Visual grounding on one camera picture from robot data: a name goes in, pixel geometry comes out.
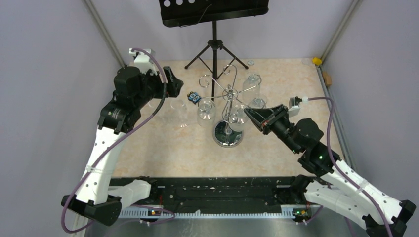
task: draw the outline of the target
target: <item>chrome base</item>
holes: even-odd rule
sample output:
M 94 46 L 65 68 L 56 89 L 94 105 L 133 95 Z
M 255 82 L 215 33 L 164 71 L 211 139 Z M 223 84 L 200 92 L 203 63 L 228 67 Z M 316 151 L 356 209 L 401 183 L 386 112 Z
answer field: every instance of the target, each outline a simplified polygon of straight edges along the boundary
M 220 146 L 230 148 L 243 140 L 243 132 L 233 131 L 226 121 L 220 121 L 212 131 L 212 137 Z

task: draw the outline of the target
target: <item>wooden table surface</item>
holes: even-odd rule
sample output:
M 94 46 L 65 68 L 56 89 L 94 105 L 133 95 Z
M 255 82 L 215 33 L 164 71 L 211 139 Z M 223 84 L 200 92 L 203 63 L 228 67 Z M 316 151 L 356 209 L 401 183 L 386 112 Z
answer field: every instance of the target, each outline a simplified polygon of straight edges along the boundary
M 230 60 L 219 60 L 218 71 Z M 288 105 L 294 96 L 324 96 L 314 65 L 307 66 L 301 59 L 253 59 L 254 65 L 245 70 L 237 62 L 239 69 L 236 87 L 242 84 L 248 72 L 258 72 L 262 77 L 261 93 L 268 98 L 268 107 L 279 104 Z M 212 129 L 197 124 L 197 105 L 187 100 L 190 91 L 202 96 L 210 96 L 211 88 L 201 88 L 198 79 L 210 75 L 209 70 L 200 62 L 194 62 L 188 70 L 184 66 L 188 61 L 162 61 L 161 66 L 170 66 L 175 76 L 184 81 L 181 94 L 187 105 L 189 125 L 185 128 L 174 127 L 165 123 L 170 112 L 169 98 L 164 106 L 143 128 L 128 138 L 118 159 L 113 176 L 154 176 L 154 177 L 243 177 L 243 176 L 292 176 L 309 173 L 297 162 L 301 154 L 293 154 L 273 133 L 263 135 L 256 127 L 247 125 L 243 141 L 236 147 L 223 148 L 212 138 Z M 231 84 L 231 74 L 223 75 L 219 83 Z M 221 94 L 217 88 L 216 95 Z M 216 99 L 217 121 L 221 120 L 221 110 L 225 101 Z M 154 108 L 145 106 L 141 109 L 142 118 L 147 118 Z M 329 109 L 326 101 L 313 101 L 303 104 L 298 116 L 291 122 L 297 123 L 303 118 L 312 118 L 324 131 L 322 142 L 326 143 L 326 127 Z M 332 149 L 342 156 L 334 127 L 331 133 Z

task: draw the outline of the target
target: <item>white wall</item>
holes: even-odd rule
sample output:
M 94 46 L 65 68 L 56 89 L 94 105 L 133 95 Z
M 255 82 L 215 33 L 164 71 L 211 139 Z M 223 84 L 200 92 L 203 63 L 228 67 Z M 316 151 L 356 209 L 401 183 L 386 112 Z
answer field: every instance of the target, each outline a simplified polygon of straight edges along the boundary
M 416 205 L 418 12 L 417 0 L 363 1 L 325 64 L 359 172 Z M 418 236 L 417 212 L 405 237 Z
M 1 1 L 0 236 L 67 236 L 61 198 L 83 173 L 117 69 L 82 1 Z
M 239 58 L 320 57 L 351 2 L 271 0 L 266 15 L 219 21 L 218 38 Z M 191 60 L 212 39 L 211 22 L 165 27 L 158 0 L 93 3 L 125 61 L 130 47 L 152 48 L 159 60 Z M 212 59 L 212 51 L 203 57 Z

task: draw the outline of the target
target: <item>black music stand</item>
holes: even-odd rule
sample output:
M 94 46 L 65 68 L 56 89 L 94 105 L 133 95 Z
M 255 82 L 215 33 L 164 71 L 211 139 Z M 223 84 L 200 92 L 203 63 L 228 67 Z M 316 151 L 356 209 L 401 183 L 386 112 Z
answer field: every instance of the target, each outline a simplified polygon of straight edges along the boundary
M 212 40 L 207 42 L 207 46 L 185 66 L 185 69 L 199 59 L 211 71 L 212 77 L 218 79 L 222 75 L 222 72 L 218 75 L 217 71 L 218 49 L 224 49 L 233 57 L 229 64 L 237 60 L 245 69 L 249 68 L 224 46 L 223 41 L 217 40 L 217 21 L 266 14 L 269 0 L 159 0 L 159 2 L 163 25 L 167 27 L 186 27 L 212 21 Z M 201 59 L 201 55 L 210 47 L 213 52 L 212 70 Z M 213 81 L 211 96 L 214 96 L 214 91 Z

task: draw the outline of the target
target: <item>upside-down glass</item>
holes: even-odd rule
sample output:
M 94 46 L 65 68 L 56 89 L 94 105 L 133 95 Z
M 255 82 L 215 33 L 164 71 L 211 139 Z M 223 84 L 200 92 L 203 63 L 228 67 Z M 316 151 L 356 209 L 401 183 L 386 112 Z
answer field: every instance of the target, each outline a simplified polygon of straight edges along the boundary
M 189 125 L 186 104 L 181 99 L 172 99 L 168 124 L 175 127 L 186 127 Z
M 248 106 L 255 109 L 264 109 L 266 108 L 266 103 L 268 103 L 266 96 L 259 94 L 250 101 Z
M 216 116 L 215 103 L 211 99 L 201 99 L 198 102 L 197 121 L 201 127 L 213 126 Z
M 259 73 L 256 73 L 256 72 L 248 73 L 247 78 L 245 82 L 243 83 L 243 90 L 246 90 L 246 89 L 249 89 L 249 90 L 242 92 L 243 102 L 249 103 L 253 98 L 259 95 L 260 82 L 261 82 L 261 78 L 260 78 Z
M 249 117 L 245 114 L 244 109 L 246 105 L 236 105 L 231 110 L 230 115 L 230 128 L 236 132 L 241 132 L 245 129 L 246 122 L 249 120 Z

